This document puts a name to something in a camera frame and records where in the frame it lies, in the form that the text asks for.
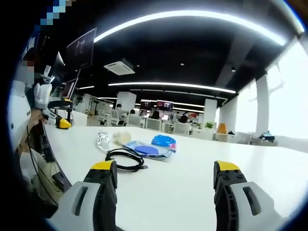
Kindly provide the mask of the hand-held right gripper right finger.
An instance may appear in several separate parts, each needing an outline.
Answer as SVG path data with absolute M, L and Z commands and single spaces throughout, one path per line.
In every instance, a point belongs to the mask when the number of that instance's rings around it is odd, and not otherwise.
M 218 231 L 278 231 L 287 221 L 274 200 L 233 163 L 214 162 L 213 188 Z

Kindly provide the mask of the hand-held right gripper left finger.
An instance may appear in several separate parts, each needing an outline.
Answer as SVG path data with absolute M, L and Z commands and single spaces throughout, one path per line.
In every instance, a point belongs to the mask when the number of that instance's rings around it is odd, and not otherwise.
M 116 161 L 93 165 L 83 181 L 72 185 L 60 198 L 51 217 L 56 231 L 116 231 Z

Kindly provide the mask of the person's left hand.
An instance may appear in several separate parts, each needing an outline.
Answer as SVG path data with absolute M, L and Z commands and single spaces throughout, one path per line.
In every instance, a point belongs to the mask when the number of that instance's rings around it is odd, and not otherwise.
M 41 109 L 32 109 L 27 128 L 29 130 L 31 130 L 39 122 L 41 122 L 43 124 L 46 123 L 46 119 L 43 117 L 42 110 Z

